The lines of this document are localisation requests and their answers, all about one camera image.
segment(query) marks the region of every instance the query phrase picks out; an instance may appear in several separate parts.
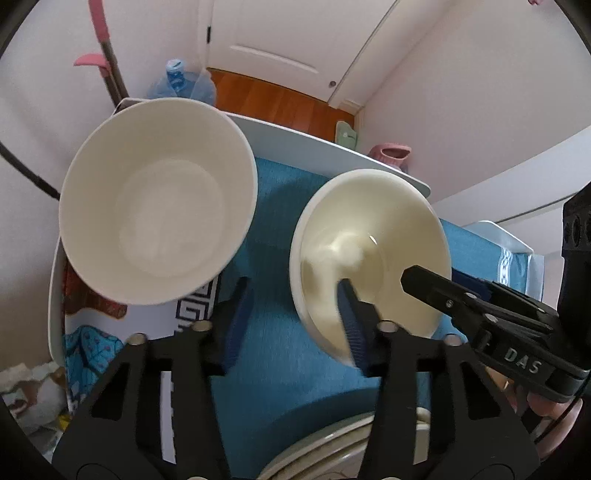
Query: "black cable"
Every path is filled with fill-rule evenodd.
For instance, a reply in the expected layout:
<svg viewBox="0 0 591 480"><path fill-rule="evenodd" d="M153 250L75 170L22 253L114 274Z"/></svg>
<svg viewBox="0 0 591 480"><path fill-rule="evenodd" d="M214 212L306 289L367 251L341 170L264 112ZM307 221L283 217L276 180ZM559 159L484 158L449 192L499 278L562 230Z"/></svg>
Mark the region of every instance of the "black cable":
<svg viewBox="0 0 591 480"><path fill-rule="evenodd" d="M579 399L583 396L583 393L585 392L585 389L587 388L589 380L591 380L591 372L589 372L589 374L587 375L587 378L585 378L584 382L581 384L581 386L577 390L577 393L575 393L573 399L569 403L569 406L566 407L566 410L564 410L556 420L553 420L552 423L550 423L550 425L548 425L546 427L546 429L542 432L542 434L534 440L534 443L536 445L538 443L540 443L542 440L544 440L550 434L550 432L552 432L552 430L554 430L560 424L560 422L566 418L566 416L570 413L570 411L577 404Z"/></svg>
<svg viewBox="0 0 591 480"><path fill-rule="evenodd" d="M33 171L28 168L25 164L23 164L14 154L4 146L4 144L0 141L0 157L4 157L10 165L17 169L22 175L26 178L31 180L35 186L37 186L40 190L47 193L51 198L59 200L60 193L51 185L49 185L45 180L43 180L39 175L33 173Z"/></svg>

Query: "white plastic bowl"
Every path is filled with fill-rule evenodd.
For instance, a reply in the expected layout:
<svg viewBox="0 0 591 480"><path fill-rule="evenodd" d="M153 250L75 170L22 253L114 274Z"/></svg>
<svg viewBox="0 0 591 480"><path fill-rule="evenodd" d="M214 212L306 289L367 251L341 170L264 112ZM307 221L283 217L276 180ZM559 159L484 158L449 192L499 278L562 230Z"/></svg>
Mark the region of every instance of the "white plastic bowl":
<svg viewBox="0 0 591 480"><path fill-rule="evenodd" d="M221 272L256 194L252 150L227 115L194 100L151 100L109 118L80 147L61 190L61 240L101 295L162 303Z"/></svg>
<svg viewBox="0 0 591 480"><path fill-rule="evenodd" d="M334 359L352 365L336 305L336 285L350 278L359 298L383 319L430 337L440 313L402 290L402 272L421 265L451 278L447 239L426 199L403 179L353 170L326 183L295 227L290 284L310 336Z"/></svg>

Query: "blue towel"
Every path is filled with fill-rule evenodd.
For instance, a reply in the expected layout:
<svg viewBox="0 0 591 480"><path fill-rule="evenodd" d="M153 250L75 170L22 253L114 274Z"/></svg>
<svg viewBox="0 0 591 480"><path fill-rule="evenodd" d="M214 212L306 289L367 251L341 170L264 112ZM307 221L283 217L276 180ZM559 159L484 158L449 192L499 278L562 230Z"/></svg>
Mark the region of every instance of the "blue towel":
<svg viewBox="0 0 591 480"><path fill-rule="evenodd" d="M236 365L226 377L212 379L230 469L243 478L256 478L275 455L304 436L373 410L378 387L377 379L364 378L316 346L291 298L291 238L307 202L328 179L261 158L256 163L255 216L220 288L225 300L240 276L251 277L255 305ZM502 249L451 223L443 226L454 268L497 280ZM515 257L509 259L511 278L525 288L527 258ZM446 317L433 338L452 332L457 330ZM418 404L429 407L426 375L418 378Z"/></svg>

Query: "baseboard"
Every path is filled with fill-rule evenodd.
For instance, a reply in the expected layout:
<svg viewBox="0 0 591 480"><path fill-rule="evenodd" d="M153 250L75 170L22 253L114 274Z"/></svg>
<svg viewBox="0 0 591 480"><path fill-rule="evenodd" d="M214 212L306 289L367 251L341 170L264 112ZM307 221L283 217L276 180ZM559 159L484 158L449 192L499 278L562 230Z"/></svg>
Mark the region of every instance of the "baseboard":
<svg viewBox="0 0 591 480"><path fill-rule="evenodd" d="M355 114L355 123L353 124L353 129L359 135L361 129L363 128L363 119L365 117L365 110L362 108Z"/></svg>
<svg viewBox="0 0 591 480"><path fill-rule="evenodd" d="M350 113L351 115L357 115L357 112L359 112L362 108L363 105L352 102L351 100L343 100L339 104L339 110Z"/></svg>

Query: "white door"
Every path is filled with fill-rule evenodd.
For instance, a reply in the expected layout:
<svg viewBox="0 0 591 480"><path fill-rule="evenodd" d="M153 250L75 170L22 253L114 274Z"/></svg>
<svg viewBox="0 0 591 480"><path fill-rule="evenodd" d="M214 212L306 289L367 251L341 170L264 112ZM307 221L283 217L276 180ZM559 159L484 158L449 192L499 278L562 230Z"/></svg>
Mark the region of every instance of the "white door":
<svg viewBox="0 0 591 480"><path fill-rule="evenodd" d="M215 0L209 66L328 100L394 0Z"/></svg>

